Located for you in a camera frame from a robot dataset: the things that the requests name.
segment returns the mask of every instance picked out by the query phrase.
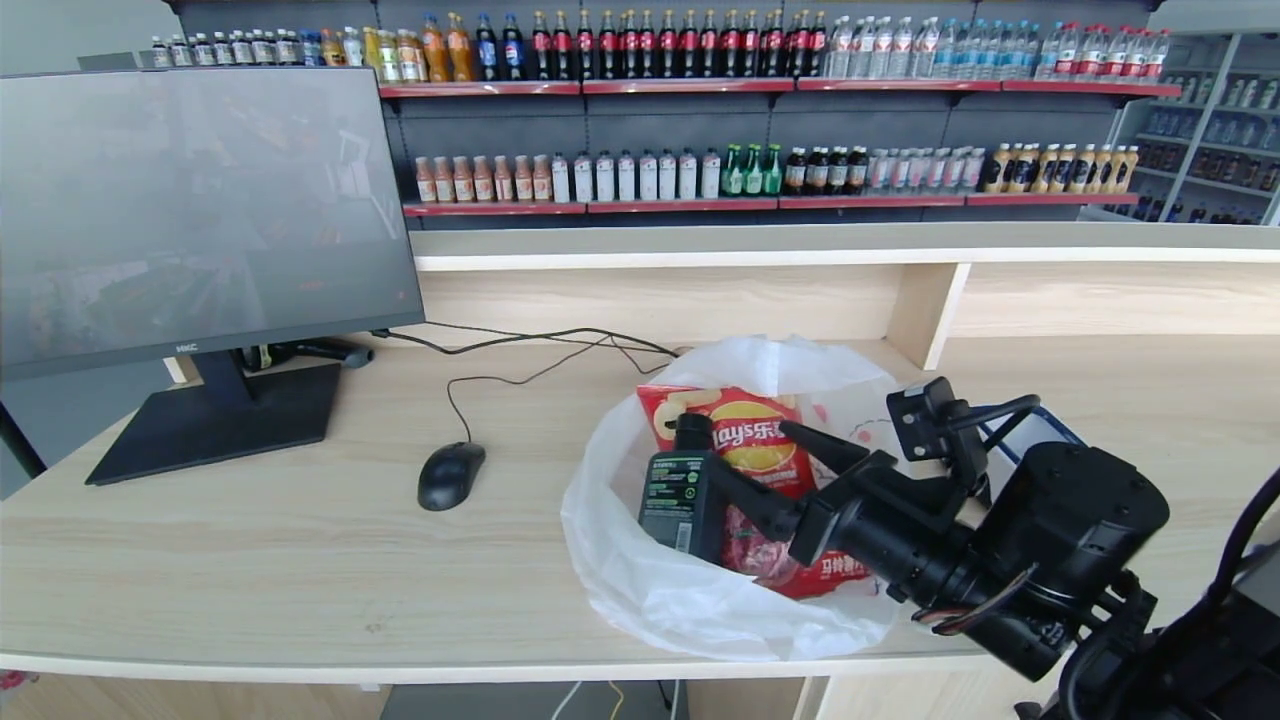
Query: computer mouse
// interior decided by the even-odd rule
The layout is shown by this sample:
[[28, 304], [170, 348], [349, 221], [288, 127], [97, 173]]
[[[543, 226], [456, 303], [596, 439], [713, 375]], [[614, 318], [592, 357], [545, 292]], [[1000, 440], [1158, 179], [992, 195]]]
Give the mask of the computer mouse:
[[448, 510], [471, 495], [476, 473], [484, 464], [484, 447], [454, 442], [426, 459], [417, 477], [417, 503], [424, 510]]

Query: white plastic bag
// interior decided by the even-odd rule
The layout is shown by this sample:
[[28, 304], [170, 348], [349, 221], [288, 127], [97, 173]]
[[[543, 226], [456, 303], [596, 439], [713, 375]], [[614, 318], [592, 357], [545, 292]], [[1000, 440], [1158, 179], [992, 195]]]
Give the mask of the white plastic bag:
[[[676, 359], [650, 382], [797, 395], [809, 401], [801, 407], [826, 411], [826, 423], [804, 415], [806, 424], [901, 460], [884, 406], [896, 384], [847, 347], [732, 337]], [[731, 661], [832, 657], [884, 638], [899, 606], [855, 587], [873, 579], [794, 601], [650, 538], [636, 516], [645, 468], [657, 450], [631, 395], [600, 420], [564, 493], [561, 520], [570, 557], [605, 620], [657, 647]], [[819, 486], [823, 475], [831, 478], [817, 461], [814, 471]]]

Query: monitor screen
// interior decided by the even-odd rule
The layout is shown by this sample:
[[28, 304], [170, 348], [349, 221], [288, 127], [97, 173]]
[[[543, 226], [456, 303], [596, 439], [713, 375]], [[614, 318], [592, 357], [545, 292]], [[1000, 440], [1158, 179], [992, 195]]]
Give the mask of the monitor screen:
[[6, 377], [411, 324], [374, 73], [0, 78]]

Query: red shelf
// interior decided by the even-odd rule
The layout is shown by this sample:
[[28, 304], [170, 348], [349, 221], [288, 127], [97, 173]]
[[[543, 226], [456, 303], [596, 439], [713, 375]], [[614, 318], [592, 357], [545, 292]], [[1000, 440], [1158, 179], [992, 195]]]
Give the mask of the red shelf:
[[404, 205], [404, 215], [584, 215], [584, 202], [453, 202], [444, 205]]
[[1138, 85], [1132, 82], [1053, 82], [1030, 79], [1006, 79], [1001, 83], [1005, 92], [1094, 92], [1100, 95], [1140, 95], [1144, 97], [1178, 97], [1181, 90], [1176, 85]]
[[796, 82], [797, 90], [961, 90], [968, 92], [1000, 92], [1000, 81], [995, 79], [849, 79], [803, 77]]
[[965, 205], [1132, 205], [1133, 192], [1073, 195], [1070, 192], [991, 192], [969, 195]]
[[963, 195], [819, 195], [814, 197], [781, 197], [782, 210], [818, 208], [950, 208], [964, 205]]
[[791, 78], [705, 78], [705, 79], [589, 79], [585, 95], [630, 95], [634, 92], [790, 92]]
[[591, 215], [613, 213], [685, 213], [707, 210], [777, 210], [777, 197], [721, 197], [717, 200], [641, 200], [637, 202], [591, 202]]
[[381, 97], [463, 97], [470, 95], [580, 95], [576, 82], [420, 82], [387, 85]]

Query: monitor base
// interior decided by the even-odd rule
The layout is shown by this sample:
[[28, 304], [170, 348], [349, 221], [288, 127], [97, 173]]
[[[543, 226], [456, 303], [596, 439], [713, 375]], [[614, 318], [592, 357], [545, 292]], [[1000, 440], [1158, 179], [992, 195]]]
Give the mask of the monitor base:
[[[324, 439], [342, 365], [246, 378], [234, 365], [234, 375], [228, 372], [230, 354], [196, 360], [206, 384], [147, 397], [84, 484], [108, 486]], [[214, 365], [221, 372], [206, 372]]]

